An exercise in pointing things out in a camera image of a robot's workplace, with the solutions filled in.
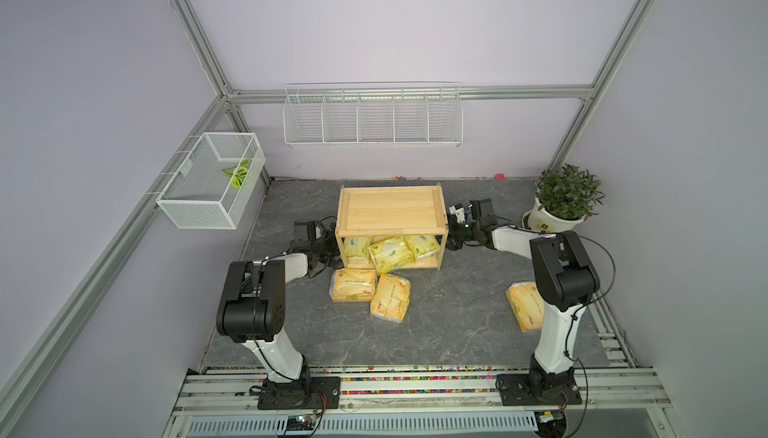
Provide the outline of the green tissue pack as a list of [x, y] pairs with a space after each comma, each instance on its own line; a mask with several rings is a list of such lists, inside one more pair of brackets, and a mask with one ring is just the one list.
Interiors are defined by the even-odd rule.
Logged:
[[370, 265], [368, 248], [370, 237], [347, 237], [343, 239], [343, 252], [350, 268], [361, 268]]
[[404, 240], [416, 261], [434, 256], [441, 248], [435, 235], [406, 235]]
[[388, 274], [415, 262], [414, 253], [403, 236], [390, 237], [371, 243], [368, 254], [379, 275]]

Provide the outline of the orange tissue pack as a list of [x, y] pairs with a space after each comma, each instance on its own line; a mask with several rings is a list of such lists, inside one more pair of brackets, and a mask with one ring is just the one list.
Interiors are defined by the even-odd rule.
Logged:
[[522, 332], [542, 327], [544, 301], [534, 282], [514, 283], [506, 289], [505, 295]]
[[405, 278], [385, 274], [379, 277], [376, 292], [370, 302], [370, 315], [400, 324], [410, 305], [412, 285]]
[[342, 268], [332, 276], [329, 296], [335, 303], [370, 302], [376, 291], [374, 269]]

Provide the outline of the wooden two-tier shelf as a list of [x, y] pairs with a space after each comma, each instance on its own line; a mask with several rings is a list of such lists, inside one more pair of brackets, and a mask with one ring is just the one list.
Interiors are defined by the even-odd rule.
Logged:
[[408, 269], [440, 269], [449, 226], [443, 189], [432, 186], [343, 187], [340, 190], [335, 236], [344, 266], [347, 238], [369, 237], [373, 242], [392, 236], [433, 235], [440, 249], [431, 257], [408, 264]]

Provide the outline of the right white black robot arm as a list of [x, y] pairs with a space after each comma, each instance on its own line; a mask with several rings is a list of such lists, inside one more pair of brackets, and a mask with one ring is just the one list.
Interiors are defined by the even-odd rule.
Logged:
[[545, 308], [529, 376], [565, 379], [573, 375], [571, 351], [580, 319], [600, 288], [598, 273], [582, 237], [573, 231], [544, 233], [502, 225], [489, 199], [451, 206], [446, 247], [479, 245], [532, 261], [535, 284]]

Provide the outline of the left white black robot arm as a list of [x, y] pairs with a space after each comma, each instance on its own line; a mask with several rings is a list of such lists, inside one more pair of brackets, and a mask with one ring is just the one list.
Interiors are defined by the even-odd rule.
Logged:
[[216, 313], [216, 331], [248, 348], [267, 371], [268, 390], [310, 387], [305, 358], [284, 329], [287, 284], [312, 279], [337, 257], [338, 247], [322, 221], [296, 221], [293, 239], [280, 254], [234, 261], [227, 270]]

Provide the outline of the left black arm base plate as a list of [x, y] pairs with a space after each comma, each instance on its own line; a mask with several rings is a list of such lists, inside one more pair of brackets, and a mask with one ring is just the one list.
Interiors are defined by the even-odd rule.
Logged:
[[341, 379], [336, 376], [302, 378], [276, 383], [265, 379], [258, 393], [259, 410], [337, 409]]

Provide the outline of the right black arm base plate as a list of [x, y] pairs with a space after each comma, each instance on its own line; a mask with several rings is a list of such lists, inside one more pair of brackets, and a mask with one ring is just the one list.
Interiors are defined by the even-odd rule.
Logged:
[[500, 374], [495, 386], [503, 406], [553, 406], [565, 408], [580, 405], [583, 398], [573, 372], [547, 374], [531, 370], [527, 374]]

